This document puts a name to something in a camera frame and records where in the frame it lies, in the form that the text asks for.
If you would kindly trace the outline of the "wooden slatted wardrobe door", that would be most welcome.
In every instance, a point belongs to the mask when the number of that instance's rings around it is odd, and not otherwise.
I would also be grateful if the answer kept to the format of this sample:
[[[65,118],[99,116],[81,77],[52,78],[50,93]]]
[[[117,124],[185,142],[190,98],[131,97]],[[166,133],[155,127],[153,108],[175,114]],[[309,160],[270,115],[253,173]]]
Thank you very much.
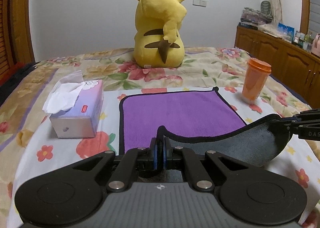
[[[1,0],[1,82],[19,66],[34,61],[29,0]]]

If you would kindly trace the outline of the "purple and grey towel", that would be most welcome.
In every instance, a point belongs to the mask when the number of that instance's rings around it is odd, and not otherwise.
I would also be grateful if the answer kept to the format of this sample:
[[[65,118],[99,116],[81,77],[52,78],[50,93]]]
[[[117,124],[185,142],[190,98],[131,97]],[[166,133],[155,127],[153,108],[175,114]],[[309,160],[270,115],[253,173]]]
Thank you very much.
[[[214,87],[209,91],[134,94],[119,104],[119,153],[169,138],[171,146],[198,155],[214,150],[242,162],[263,166],[279,155],[292,133],[277,114],[250,124]]]

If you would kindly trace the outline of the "white wall switch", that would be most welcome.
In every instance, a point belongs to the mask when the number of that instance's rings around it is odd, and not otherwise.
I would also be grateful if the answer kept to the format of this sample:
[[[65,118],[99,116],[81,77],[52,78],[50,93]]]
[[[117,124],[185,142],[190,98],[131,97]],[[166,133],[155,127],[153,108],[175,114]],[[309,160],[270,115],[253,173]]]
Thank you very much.
[[[207,7],[207,0],[193,0],[193,5],[194,6],[199,6],[199,7]]]

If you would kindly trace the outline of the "tissue box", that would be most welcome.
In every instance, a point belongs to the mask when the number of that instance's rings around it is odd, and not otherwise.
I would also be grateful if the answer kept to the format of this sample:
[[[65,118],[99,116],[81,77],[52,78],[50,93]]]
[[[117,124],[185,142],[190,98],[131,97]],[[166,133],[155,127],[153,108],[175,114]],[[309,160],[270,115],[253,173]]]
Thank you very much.
[[[84,80],[79,70],[57,81],[42,110],[58,138],[93,138],[103,99],[103,81]]]

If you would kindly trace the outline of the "orange plastic cup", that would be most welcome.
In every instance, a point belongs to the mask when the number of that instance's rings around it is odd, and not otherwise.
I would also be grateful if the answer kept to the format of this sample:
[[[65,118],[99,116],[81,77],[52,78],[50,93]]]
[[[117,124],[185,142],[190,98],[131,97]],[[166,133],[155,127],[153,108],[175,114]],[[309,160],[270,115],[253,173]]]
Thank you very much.
[[[271,65],[257,58],[250,58],[247,65],[242,98],[246,103],[254,104],[271,74]]]

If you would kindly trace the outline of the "floral bed quilt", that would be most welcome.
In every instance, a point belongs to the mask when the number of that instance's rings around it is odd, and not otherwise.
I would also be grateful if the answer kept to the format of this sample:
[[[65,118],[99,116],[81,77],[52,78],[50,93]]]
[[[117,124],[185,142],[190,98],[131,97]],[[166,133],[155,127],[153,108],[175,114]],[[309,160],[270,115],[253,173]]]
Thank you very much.
[[[105,91],[143,88],[238,87],[242,89],[249,55],[239,49],[187,48],[178,68],[142,69],[131,49],[96,52],[39,62],[11,95],[1,94],[1,227],[18,227],[12,202],[15,175],[31,137],[48,116],[42,110],[49,92],[62,77],[81,71],[84,80],[101,79]],[[259,97],[280,116],[289,117],[309,106],[283,84],[268,79]]]

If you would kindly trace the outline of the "wooden sideboard cabinet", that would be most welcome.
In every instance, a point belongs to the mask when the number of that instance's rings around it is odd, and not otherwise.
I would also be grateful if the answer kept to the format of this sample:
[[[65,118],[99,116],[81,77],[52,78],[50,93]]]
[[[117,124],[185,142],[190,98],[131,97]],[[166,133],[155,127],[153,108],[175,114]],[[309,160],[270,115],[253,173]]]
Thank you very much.
[[[272,75],[319,108],[319,57],[259,30],[238,26],[235,46],[272,66]]]

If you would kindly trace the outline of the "white strawberry print sheet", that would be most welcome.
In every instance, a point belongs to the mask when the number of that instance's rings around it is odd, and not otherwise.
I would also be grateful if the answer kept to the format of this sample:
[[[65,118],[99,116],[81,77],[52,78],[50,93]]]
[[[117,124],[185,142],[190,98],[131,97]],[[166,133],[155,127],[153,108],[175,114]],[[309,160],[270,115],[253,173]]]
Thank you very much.
[[[97,135],[89,139],[60,139],[56,136],[50,120],[45,120],[31,137],[20,160],[13,188],[17,190],[25,181],[53,171],[106,150],[119,152],[119,126],[121,100],[128,95],[168,93],[176,91],[209,91],[211,87],[191,88],[143,88],[141,90],[109,91],[104,94]],[[219,94],[231,105],[246,124],[269,114],[280,114],[264,98],[248,105],[241,98],[240,88],[221,87]]]

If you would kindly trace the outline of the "yellow Pikachu plush toy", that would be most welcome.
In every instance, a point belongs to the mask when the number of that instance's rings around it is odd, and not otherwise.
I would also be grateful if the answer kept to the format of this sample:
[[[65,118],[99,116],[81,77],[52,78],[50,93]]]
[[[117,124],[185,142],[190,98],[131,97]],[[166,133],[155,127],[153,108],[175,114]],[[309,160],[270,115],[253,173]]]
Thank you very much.
[[[187,14],[184,0],[137,0],[133,57],[142,68],[175,68],[185,50],[179,30]]]

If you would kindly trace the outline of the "blue picture box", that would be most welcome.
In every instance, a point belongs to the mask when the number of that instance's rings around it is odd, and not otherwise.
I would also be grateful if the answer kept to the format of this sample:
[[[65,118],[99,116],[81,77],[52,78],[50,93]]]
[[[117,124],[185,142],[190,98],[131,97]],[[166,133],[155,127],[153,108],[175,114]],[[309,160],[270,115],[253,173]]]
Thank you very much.
[[[278,23],[277,30],[280,34],[280,37],[288,42],[293,41],[293,37],[295,35],[295,28],[291,26],[284,25],[282,23]]]

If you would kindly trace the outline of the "stack of folded fabrics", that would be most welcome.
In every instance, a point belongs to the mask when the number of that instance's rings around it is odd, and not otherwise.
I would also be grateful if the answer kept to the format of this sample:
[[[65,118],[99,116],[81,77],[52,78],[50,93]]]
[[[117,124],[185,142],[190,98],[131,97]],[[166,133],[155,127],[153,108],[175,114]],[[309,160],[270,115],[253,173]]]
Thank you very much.
[[[273,17],[261,11],[245,7],[242,11],[240,21],[246,23],[254,23],[257,25],[264,25],[272,23]]]

